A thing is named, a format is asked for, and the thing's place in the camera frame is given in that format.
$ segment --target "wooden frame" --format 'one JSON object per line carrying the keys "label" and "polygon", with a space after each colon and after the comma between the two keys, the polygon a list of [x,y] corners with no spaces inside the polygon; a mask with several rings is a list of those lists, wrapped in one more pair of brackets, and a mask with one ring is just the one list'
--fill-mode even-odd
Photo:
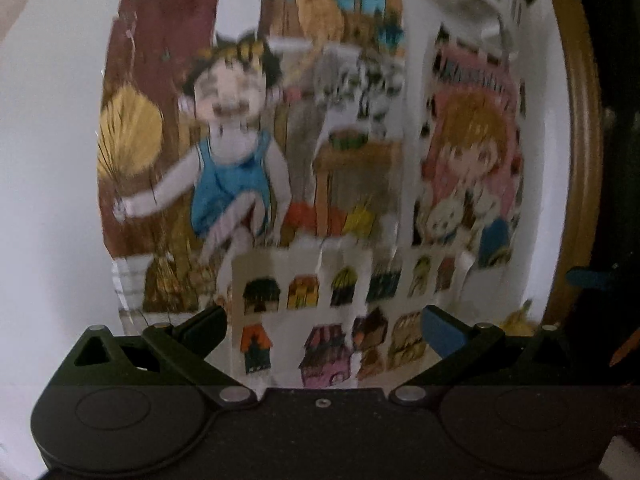
{"label": "wooden frame", "polygon": [[544,323],[564,320],[578,297],[579,290],[570,286],[564,276],[574,266],[589,265],[602,186],[600,85],[589,25],[580,0],[552,2],[569,85],[571,166],[564,231]]}

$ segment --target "black hair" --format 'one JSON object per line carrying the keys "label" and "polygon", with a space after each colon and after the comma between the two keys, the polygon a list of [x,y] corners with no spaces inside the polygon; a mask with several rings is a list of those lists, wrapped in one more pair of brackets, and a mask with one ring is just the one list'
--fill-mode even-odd
{"label": "black hair", "polygon": [[256,58],[260,60],[262,72],[267,80],[267,88],[272,88],[282,76],[282,70],[280,58],[271,51],[266,40],[257,37],[254,32],[249,32],[237,43],[216,36],[216,46],[195,61],[191,73],[182,86],[182,92],[189,97],[195,97],[194,86],[198,78],[221,59],[229,62],[239,61],[244,70],[248,70],[255,63]]}

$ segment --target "silver screw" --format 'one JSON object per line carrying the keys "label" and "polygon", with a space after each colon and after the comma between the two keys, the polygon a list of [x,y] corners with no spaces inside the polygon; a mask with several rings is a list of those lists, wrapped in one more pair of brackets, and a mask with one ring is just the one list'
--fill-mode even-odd
{"label": "silver screw", "polygon": [[427,396],[427,392],[420,386],[400,386],[396,390],[396,397],[402,402],[420,402]]}
{"label": "silver screw", "polygon": [[251,390],[244,386],[228,386],[220,392],[220,399],[229,404],[245,402],[251,397]]}

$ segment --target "orange hair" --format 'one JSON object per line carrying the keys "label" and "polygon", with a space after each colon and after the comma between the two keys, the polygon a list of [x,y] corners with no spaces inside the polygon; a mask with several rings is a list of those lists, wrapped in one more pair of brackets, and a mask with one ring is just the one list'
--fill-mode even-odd
{"label": "orange hair", "polygon": [[495,142],[498,151],[496,164],[501,164],[507,156],[508,138],[507,125],[500,112],[481,93],[452,96],[443,111],[438,152],[446,144],[468,150],[474,144],[490,140]]}

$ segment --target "child's arm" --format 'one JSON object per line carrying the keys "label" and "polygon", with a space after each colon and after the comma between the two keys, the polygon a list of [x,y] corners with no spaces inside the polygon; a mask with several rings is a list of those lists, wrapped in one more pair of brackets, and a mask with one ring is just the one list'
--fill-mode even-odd
{"label": "child's arm", "polygon": [[116,202],[114,215],[122,221],[126,217],[140,218],[162,211],[190,187],[195,186],[199,177],[200,152],[194,146],[154,188]]}
{"label": "child's arm", "polygon": [[289,183],[289,168],[284,155],[280,151],[278,143],[271,140],[267,153],[264,157],[265,170],[271,189],[276,199],[276,218],[273,223],[273,232],[271,239],[280,242],[280,230],[284,224],[284,218],[291,204],[291,186]]}

